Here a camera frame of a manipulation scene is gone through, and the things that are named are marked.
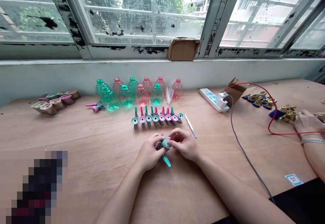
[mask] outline label sticker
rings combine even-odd
[[[303,182],[295,174],[286,175],[285,177],[293,186],[298,186],[303,184]]]

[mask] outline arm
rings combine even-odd
[[[298,112],[295,129],[300,132],[325,131],[325,124],[306,110]],[[320,133],[300,134],[301,139],[323,139]],[[309,164],[317,176],[325,183],[325,144],[308,142],[303,144]]]
[[[168,151],[165,148],[156,150],[158,141],[165,138],[156,133],[143,143],[135,163],[97,217],[95,224],[129,223],[142,175],[152,169],[160,157]]]
[[[191,133],[177,128],[169,137],[170,146],[179,150],[185,158],[194,161],[201,168],[238,222],[294,223],[272,202],[202,154]]]

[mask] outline hand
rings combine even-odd
[[[138,156],[135,160],[135,165],[145,172],[152,169],[169,149],[162,147],[160,150],[156,150],[158,142],[166,139],[167,137],[160,134],[153,134],[148,138],[141,146]]]
[[[298,112],[294,126],[298,133],[325,131],[325,123],[322,123],[317,117],[306,110]]]
[[[183,129],[175,128],[169,134],[167,142],[171,147],[177,149],[186,159],[196,161],[199,156],[199,148],[194,136]]]

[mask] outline green plastic bottle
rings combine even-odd
[[[102,88],[101,102],[103,103],[104,108],[107,111],[115,111],[120,107],[117,95],[107,86],[104,86]]]
[[[127,85],[122,85],[122,89],[120,91],[120,103],[126,108],[134,106],[134,94],[131,94]]]
[[[164,99],[164,92],[160,88],[160,84],[156,83],[155,87],[153,87],[150,95],[151,103],[155,106],[160,105]]]
[[[130,78],[130,82],[129,82],[128,88],[130,90],[130,93],[133,95],[133,97],[135,95],[136,89],[138,88],[138,84],[139,83],[135,80],[134,77],[131,77]]]
[[[101,80],[101,79],[97,80],[95,91],[96,91],[98,100],[101,100],[102,88],[104,86],[106,86],[110,91],[112,91],[111,87],[109,87],[107,83],[104,83],[103,80]]]

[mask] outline window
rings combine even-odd
[[[237,10],[246,10],[248,7],[248,0],[240,0]]]
[[[318,56],[324,8],[325,0],[0,0],[0,59],[35,59],[40,46],[49,59],[166,58],[174,37],[200,39],[198,58]]]

